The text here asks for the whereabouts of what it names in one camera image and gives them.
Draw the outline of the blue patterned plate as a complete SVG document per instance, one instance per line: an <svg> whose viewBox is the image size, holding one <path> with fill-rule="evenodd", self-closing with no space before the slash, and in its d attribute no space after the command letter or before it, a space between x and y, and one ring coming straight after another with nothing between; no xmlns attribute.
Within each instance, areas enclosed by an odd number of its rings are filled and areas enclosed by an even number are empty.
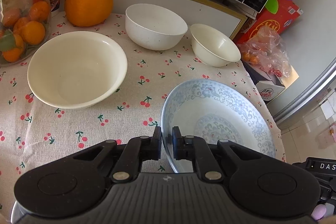
<svg viewBox="0 0 336 224"><path fill-rule="evenodd" d="M173 171L191 172L187 160L173 153L173 127L183 136L199 136L209 144L228 139L270 157L276 148L260 112L238 91L214 80L188 80L168 95L161 114L163 145Z"/></svg>

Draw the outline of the cream bowl with foot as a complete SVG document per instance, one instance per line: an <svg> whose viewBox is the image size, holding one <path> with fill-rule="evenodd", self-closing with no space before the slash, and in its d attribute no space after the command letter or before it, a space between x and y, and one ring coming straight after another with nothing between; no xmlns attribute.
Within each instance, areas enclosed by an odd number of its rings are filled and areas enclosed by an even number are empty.
<svg viewBox="0 0 336 224"><path fill-rule="evenodd" d="M32 56L27 82L43 103L84 109L111 96L127 73L127 58L113 39L89 31L55 36Z"/></svg>

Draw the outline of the small cream flared bowl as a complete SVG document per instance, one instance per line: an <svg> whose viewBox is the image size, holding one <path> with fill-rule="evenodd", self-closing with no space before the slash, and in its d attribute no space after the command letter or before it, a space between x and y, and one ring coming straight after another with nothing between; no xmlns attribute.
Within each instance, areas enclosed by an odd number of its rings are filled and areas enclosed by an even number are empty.
<svg viewBox="0 0 336 224"><path fill-rule="evenodd" d="M217 29L205 24L193 24L190 32L193 52L202 63L219 68L241 59L236 44Z"/></svg>

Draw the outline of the white speckled round bowl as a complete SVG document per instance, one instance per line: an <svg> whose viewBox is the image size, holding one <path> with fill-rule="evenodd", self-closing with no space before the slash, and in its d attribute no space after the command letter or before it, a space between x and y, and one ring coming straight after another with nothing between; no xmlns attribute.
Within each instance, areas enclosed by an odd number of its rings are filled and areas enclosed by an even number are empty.
<svg viewBox="0 0 336 224"><path fill-rule="evenodd" d="M125 29L137 45L148 50L165 51L181 41L188 31L188 25L167 8L138 3L126 9Z"/></svg>

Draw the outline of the Ganten water carton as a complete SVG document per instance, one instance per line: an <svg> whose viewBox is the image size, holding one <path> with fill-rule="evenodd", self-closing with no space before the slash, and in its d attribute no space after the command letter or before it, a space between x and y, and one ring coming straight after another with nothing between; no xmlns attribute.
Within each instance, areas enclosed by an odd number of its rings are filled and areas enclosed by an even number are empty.
<svg viewBox="0 0 336 224"><path fill-rule="evenodd" d="M289 77L278 77L269 75L261 69L252 67L245 62L243 62L243 65L254 82L262 100L266 103L279 96L299 78L294 67L291 67L291 74Z"/></svg>

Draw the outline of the plastic bag with oranges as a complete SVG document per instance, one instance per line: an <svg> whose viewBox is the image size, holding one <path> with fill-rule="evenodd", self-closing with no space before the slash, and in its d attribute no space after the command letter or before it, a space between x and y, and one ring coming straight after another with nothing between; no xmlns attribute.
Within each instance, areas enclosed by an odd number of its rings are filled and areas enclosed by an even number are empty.
<svg viewBox="0 0 336 224"><path fill-rule="evenodd" d="M242 44L237 44L241 59L269 75L289 77L291 64L281 36L268 26Z"/></svg>

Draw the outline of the large orange on table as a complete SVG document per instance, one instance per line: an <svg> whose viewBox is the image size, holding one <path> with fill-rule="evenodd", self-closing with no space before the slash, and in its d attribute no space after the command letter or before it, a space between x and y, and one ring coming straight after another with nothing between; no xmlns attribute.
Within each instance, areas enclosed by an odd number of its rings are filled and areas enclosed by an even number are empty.
<svg viewBox="0 0 336 224"><path fill-rule="evenodd" d="M106 20L113 10L113 0L66 0L65 12L77 27L92 27Z"/></svg>

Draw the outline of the white refrigerator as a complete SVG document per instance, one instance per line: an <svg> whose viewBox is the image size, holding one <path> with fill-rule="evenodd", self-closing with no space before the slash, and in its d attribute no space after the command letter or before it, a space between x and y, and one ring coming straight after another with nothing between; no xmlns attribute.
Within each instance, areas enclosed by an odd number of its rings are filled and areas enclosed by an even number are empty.
<svg viewBox="0 0 336 224"><path fill-rule="evenodd" d="M281 34L298 74L267 104L277 124L289 119L335 77L335 0L295 0L303 14Z"/></svg>

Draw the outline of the red gift box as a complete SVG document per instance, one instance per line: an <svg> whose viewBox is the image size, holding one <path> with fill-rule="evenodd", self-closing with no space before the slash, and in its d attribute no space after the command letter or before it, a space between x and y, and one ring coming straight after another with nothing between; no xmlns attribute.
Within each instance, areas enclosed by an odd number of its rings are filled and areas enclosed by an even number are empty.
<svg viewBox="0 0 336 224"><path fill-rule="evenodd" d="M294 3L294 0L268 0L255 19L248 19L244 23L234 37L234 42L236 44L247 42L264 26L281 34L302 14L303 11Z"/></svg>

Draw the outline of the glass jar with small oranges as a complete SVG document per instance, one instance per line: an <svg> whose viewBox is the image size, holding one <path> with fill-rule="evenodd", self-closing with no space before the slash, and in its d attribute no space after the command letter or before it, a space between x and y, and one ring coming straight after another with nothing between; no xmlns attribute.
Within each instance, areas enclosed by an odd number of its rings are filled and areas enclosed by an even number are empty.
<svg viewBox="0 0 336 224"><path fill-rule="evenodd" d="M50 0L1 0L1 65L32 55L50 33Z"/></svg>

